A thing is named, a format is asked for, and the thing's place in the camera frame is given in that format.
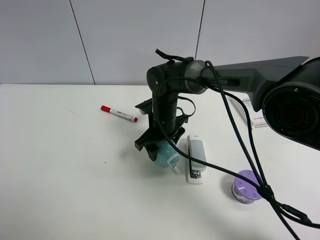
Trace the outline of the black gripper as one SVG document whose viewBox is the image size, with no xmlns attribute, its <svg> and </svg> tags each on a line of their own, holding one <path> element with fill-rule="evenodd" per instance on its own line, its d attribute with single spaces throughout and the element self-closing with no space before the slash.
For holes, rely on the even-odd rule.
<svg viewBox="0 0 320 240">
<path fill-rule="evenodd" d="M 135 106 L 141 114 L 148 115 L 148 129 L 134 145 L 139 151 L 145 147 L 148 157 L 153 162 L 156 161 L 159 151 L 156 143 L 165 139 L 161 128 L 175 145 L 185 133 L 182 125 L 188 122 L 188 117 L 183 114 L 177 116 L 178 97 L 177 93 L 169 93 L 152 97 Z"/>
</svg>

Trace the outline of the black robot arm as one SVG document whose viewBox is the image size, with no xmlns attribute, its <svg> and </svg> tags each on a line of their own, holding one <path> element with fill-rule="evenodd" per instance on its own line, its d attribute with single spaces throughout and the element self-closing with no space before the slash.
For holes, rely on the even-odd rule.
<svg viewBox="0 0 320 240">
<path fill-rule="evenodd" d="M 211 71 L 203 60 L 168 56 L 146 73 L 151 99 L 137 108 L 148 115 L 149 127 L 134 145 L 155 160 L 157 143 L 177 142 L 186 116 L 177 116 L 180 93 L 199 95 L 207 87 L 246 93 L 253 109 L 262 111 L 278 134 L 302 145 L 320 147 L 320 60 L 294 56 L 219 65 Z"/>
</svg>

